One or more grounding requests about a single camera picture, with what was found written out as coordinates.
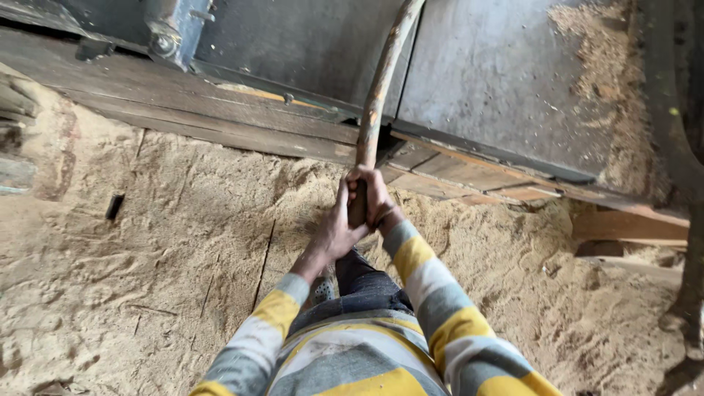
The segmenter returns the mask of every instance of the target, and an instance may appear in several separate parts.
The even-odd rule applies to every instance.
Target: sawdust
[[[548,16],[563,35],[582,38],[577,55],[584,72],[574,93],[616,108],[615,116],[593,122],[613,129],[607,166],[597,183],[660,204],[667,199],[670,181],[653,150],[640,90],[644,75],[635,10],[635,0],[616,0],[610,6],[554,6]]]
[[[30,195],[0,197],[0,393],[58,382],[184,395],[291,266],[307,242],[300,219],[332,205],[344,169],[145,132],[42,92],[21,151],[39,176]],[[56,158],[73,158],[70,174]],[[652,394],[683,357],[657,327],[675,286],[574,259],[570,201],[391,193],[496,332],[565,394]],[[362,246],[396,276],[378,235]]]

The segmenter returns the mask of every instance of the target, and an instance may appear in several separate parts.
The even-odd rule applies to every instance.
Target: striped sweater
[[[217,355],[191,396],[559,395],[476,305],[408,220],[386,236],[415,317],[337,316],[287,338],[309,292],[286,274]]]

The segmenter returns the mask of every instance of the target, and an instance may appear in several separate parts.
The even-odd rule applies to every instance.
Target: sleeve
[[[262,395],[289,326],[309,291],[301,276],[284,275],[240,325],[189,396]]]
[[[391,230],[384,248],[413,304],[430,356],[454,395],[560,395],[513,345],[496,337],[410,221]]]

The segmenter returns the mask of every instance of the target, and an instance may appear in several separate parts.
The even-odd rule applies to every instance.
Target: jeans
[[[298,314],[291,324],[289,335],[333,316],[354,312],[393,309],[413,315],[413,306],[406,292],[385,272],[369,265],[357,249],[352,248],[335,261],[335,276],[340,298],[320,303]]]

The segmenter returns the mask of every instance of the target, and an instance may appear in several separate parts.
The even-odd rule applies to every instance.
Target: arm
[[[430,356],[454,395],[559,395],[509,342],[496,337],[478,308],[386,192],[381,173],[356,168],[367,182],[367,221],[378,221],[413,304]]]
[[[290,272],[240,325],[190,396],[264,393],[291,322],[308,297],[311,283],[328,263],[345,255],[369,233],[366,225],[349,228],[347,201],[347,183],[341,180],[337,202],[322,220],[318,233]]]

